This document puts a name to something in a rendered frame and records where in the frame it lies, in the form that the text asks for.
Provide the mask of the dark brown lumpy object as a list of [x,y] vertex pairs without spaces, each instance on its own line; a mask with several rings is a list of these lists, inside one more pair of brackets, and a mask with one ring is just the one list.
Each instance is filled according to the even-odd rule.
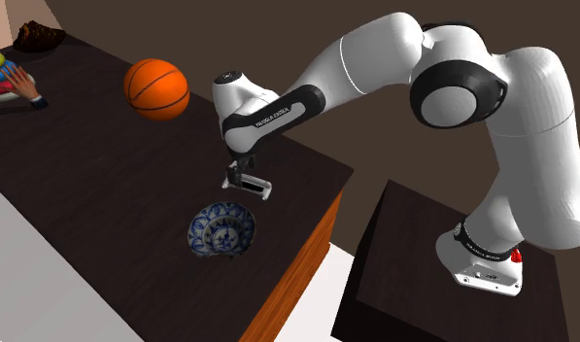
[[30,20],[24,23],[18,30],[13,48],[22,52],[51,51],[59,46],[66,38],[66,31],[59,28],[51,28]]

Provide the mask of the hand figure with blue cuff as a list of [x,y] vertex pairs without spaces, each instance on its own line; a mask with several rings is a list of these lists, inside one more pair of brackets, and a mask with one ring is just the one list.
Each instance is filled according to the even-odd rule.
[[2,71],[6,80],[11,84],[7,90],[27,99],[36,110],[49,106],[49,102],[38,92],[29,74],[21,66],[6,66]]

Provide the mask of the blue and white patterned bowl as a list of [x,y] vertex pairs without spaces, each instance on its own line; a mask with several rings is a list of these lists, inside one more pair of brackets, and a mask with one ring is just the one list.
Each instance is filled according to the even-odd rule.
[[252,245],[256,233],[253,214],[235,202],[217,202],[190,222],[188,244],[198,257],[237,257]]

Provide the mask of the orange basketball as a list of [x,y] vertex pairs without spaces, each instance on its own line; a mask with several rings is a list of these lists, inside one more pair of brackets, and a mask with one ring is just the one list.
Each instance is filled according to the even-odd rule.
[[150,120],[172,120],[188,106],[187,78],[173,64],[147,58],[133,64],[123,79],[126,102]]

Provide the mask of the dark-topped wooden table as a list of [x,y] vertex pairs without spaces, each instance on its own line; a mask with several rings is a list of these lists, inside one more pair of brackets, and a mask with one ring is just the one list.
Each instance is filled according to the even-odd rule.
[[[2,194],[144,342],[239,342],[336,213],[350,167],[277,136],[256,160],[271,196],[226,189],[230,157],[210,101],[192,96],[178,118],[155,122],[123,97],[128,64],[81,40],[4,54],[49,105],[0,104]],[[199,257],[190,221],[219,201],[246,206],[256,238],[240,256]]]

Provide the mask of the dark robot stand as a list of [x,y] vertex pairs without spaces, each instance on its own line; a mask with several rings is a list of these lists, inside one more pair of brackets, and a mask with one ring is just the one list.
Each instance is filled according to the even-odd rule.
[[388,182],[358,244],[332,335],[342,342],[569,342],[553,255],[523,243],[516,296],[460,286],[436,238],[462,213]]

